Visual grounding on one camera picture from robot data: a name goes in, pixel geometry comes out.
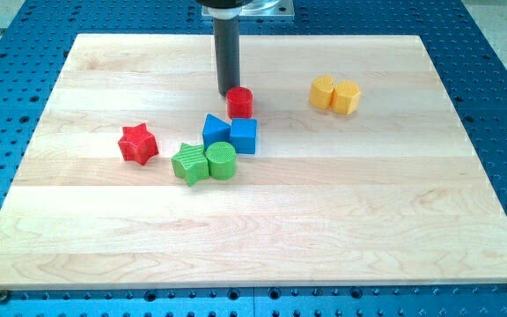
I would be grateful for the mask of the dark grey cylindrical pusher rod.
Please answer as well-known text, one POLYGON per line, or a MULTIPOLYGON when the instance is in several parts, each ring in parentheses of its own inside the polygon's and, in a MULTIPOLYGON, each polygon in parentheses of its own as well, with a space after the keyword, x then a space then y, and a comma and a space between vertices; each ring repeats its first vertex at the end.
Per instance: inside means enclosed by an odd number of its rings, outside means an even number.
POLYGON ((240 86, 239 18, 213 19, 218 92, 240 86))

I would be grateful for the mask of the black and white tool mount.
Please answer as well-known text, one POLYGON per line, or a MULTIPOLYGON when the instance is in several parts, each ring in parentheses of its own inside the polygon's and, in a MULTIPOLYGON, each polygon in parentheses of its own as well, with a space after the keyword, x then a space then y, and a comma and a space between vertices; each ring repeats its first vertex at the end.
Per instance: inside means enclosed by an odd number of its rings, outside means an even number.
POLYGON ((232 19, 237 17, 242 8, 253 0, 196 0, 198 4, 207 8, 208 13, 215 19, 232 19))

